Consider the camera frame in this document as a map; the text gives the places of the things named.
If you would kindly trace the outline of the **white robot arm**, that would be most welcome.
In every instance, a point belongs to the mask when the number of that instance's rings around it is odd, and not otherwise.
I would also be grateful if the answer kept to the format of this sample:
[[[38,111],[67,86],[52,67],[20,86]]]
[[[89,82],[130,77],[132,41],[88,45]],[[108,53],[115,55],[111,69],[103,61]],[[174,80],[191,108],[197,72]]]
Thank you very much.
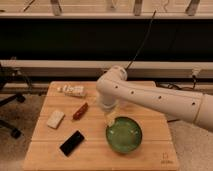
[[[113,109],[116,101],[123,99],[213,132],[213,95],[130,83],[126,70],[120,66],[103,74],[96,89],[104,110]]]

